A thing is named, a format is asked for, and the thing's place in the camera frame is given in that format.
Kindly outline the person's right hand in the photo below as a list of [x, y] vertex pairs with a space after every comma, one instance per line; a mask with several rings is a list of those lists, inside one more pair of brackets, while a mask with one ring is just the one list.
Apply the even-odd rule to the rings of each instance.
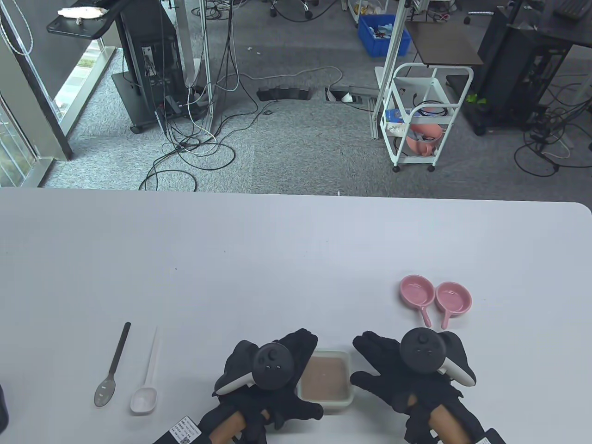
[[406, 442], [469, 444], [486, 435], [479, 420], [462, 404], [463, 395], [453, 387], [450, 377], [411, 370], [402, 360], [397, 340], [367, 331], [352, 343], [378, 374], [353, 372], [351, 384], [408, 417]]

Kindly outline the person's left hand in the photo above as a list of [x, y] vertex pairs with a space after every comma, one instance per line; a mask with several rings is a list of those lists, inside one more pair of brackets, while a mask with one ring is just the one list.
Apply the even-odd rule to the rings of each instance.
[[300, 328], [261, 347], [241, 341], [214, 385], [219, 404], [198, 423], [197, 442], [265, 443], [268, 425], [278, 430], [289, 420], [320, 420], [323, 407], [296, 395], [318, 340]]

